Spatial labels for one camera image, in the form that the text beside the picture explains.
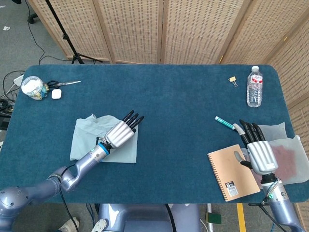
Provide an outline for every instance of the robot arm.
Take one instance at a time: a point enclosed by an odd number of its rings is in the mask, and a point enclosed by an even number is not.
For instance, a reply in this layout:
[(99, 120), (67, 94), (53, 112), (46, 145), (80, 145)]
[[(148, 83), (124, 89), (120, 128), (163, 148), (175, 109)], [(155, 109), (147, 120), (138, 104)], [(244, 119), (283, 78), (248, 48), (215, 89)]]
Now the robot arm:
[(282, 181), (274, 174), (278, 169), (278, 164), (269, 142), (265, 141), (258, 125), (243, 120), (240, 120), (240, 123), (245, 131), (237, 124), (233, 124), (233, 126), (248, 149), (250, 162), (243, 160), (238, 152), (235, 152), (235, 157), (242, 165), (253, 169), (255, 173), (262, 176), (261, 184), (266, 195), (260, 204), (252, 205), (259, 206), (268, 214), (263, 208), (268, 202), (277, 223), (289, 226), (292, 232), (304, 232)]
[(57, 195), (60, 188), (69, 192), (74, 190), (81, 179), (102, 159), (109, 155), (111, 149), (117, 149), (135, 133), (136, 127), (144, 116), (135, 120), (132, 110), (123, 120), (110, 129), (103, 142), (92, 148), (75, 163), (77, 175), (74, 176), (67, 167), (53, 172), (48, 179), (32, 187), (10, 187), (0, 191), (0, 232), (11, 232), (12, 225), (19, 212), (28, 204), (39, 204)]

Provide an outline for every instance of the blue felt tablecloth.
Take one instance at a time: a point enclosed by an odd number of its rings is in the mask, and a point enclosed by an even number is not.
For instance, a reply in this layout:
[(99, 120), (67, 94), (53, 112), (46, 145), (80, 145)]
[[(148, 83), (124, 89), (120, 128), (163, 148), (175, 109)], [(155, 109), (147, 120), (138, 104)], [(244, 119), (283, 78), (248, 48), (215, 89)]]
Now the blue felt tablecloth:
[[(214, 120), (240, 118), (258, 124), (286, 123), (293, 137), (276, 71), (260, 65), (263, 101), (246, 103), (251, 65), (41, 65), (25, 77), (44, 81), (82, 80), (63, 86), (62, 98), (35, 101), (20, 93), (0, 154), (0, 189), (32, 185), (68, 166), (76, 119), (136, 110), (139, 127), (136, 164), (100, 163), (68, 202), (223, 203), (207, 153), (242, 144), (238, 135)], [(236, 76), (238, 87), (228, 81)], [(292, 202), (309, 197), (309, 183), (286, 185)], [(260, 202), (262, 192), (236, 200)]]

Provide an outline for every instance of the scissors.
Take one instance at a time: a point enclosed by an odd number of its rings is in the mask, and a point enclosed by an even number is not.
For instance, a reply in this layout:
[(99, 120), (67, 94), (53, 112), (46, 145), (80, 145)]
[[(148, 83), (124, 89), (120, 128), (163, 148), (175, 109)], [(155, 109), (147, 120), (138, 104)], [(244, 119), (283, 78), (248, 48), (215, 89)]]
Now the scissors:
[(63, 82), (60, 83), (58, 81), (49, 81), (47, 82), (48, 87), (51, 88), (59, 88), (60, 86), (67, 86), (67, 85), (72, 85), (76, 83), (80, 83), (81, 81), (69, 81), (69, 82)]

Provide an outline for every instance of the scissor blade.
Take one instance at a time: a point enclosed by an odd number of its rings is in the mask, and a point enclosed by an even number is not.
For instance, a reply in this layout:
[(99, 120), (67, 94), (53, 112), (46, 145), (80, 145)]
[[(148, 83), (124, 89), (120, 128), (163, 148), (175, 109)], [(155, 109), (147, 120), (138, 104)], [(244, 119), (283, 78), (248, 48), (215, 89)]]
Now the scissor blade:
[(64, 85), (72, 85), (72, 84), (76, 84), (76, 83), (80, 83), (81, 81), (70, 81), (70, 82), (65, 82)]

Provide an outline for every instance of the bottle label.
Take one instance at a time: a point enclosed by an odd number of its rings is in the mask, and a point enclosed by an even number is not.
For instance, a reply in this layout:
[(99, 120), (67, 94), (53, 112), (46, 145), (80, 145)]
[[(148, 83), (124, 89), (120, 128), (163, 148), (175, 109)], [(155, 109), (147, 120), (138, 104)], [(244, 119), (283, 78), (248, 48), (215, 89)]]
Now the bottle label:
[(263, 77), (259, 75), (252, 75), (250, 79), (250, 84), (263, 83)]

